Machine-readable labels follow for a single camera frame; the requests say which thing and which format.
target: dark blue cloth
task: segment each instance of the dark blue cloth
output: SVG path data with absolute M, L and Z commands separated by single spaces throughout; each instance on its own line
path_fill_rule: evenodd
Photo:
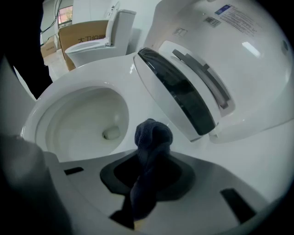
M 163 123 L 148 119 L 137 126 L 135 144 L 142 173 L 130 191 L 134 220 L 145 218 L 156 205 L 155 167 L 159 157 L 170 153 L 171 130 Z

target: black cable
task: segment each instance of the black cable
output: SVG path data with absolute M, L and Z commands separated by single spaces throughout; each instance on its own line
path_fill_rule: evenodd
M 56 12 L 56 6 L 57 6 L 57 2 L 58 0 L 56 0 L 55 5 L 54 5 L 54 13 Z M 58 9 L 57 9 L 57 13 L 55 14 L 55 19 L 53 20 L 52 24 L 45 30 L 41 31 L 41 34 L 46 32 L 48 29 L 50 29 L 56 22 L 57 18 L 58 18 L 58 14 L 59 14 L 59 8 L 60 8 L 60 4 L 62 3 L 62 0 L 60 0 L 59 5 L 58 5 Z

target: label sticker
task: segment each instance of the label sticker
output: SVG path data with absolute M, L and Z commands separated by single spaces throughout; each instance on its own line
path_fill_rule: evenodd
M 216 27 L 218 26 L 221 22 L 217 19 L 214 19 L 213 17 L 207 17 L 204 22 L 207 22 L 208 24 L 210 24 L 212 27 Z
M 224 5 L 221 9 L 216 11 L 215 14 L 218 15 L 221 20 L 227 22 L 240 32 L 247 34 L 250 37 L 254 37 L 257 32 L 262 30 L 261 26 L 257 22 L 233 5 Z
M 178 36 L 178 37 L 184 37 L 185 34 L 187 33 L 188 31 L 183 29 L 183 28 L 179 28 L 177 27 L 176 30 L 173 32 L 173 35 L 175 36 Z

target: blue logo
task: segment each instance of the blue logo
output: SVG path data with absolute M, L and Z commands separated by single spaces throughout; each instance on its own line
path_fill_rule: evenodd
M 229 5 L 224 5 L 221 9 L 219 9 L 218 11 L 216 11 L 215 14 L 220 15 L 224 11 L 228 10 L 230 7 L 231 6 L 229 6 Z

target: white toilet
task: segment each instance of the white toilet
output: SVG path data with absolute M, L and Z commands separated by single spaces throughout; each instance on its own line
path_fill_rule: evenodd
M 222 1 L 187 6 L 166 17 L 170 27 L 163 28 L 159 3 L 147 48 L 77 66 L 58 79 L 38 99 L 22 137 L 61 162 L 90 159 L 135 149 L 137 125 L 153 118 L 171 129 L 173 151 L 218 163 L 273 200 L 292 173 L 285 170 L 292 162 L 290 133 L 281 133 L 293 125 L 293 52 L 259 5 L 229 2 L 268 36 L 251 37 L 223 21 L 215 14 Z M 210 16 L 221 23 L 213 27 Z M 275 175 L 278 189 L 265 186 L 260 172 Z
M 65 50 L 76 68 L 101 59 L 124 56 L 127 51 L 136 12 L 119 10 L 115 5 L 108 21 L 105 38 L 82 42 Z

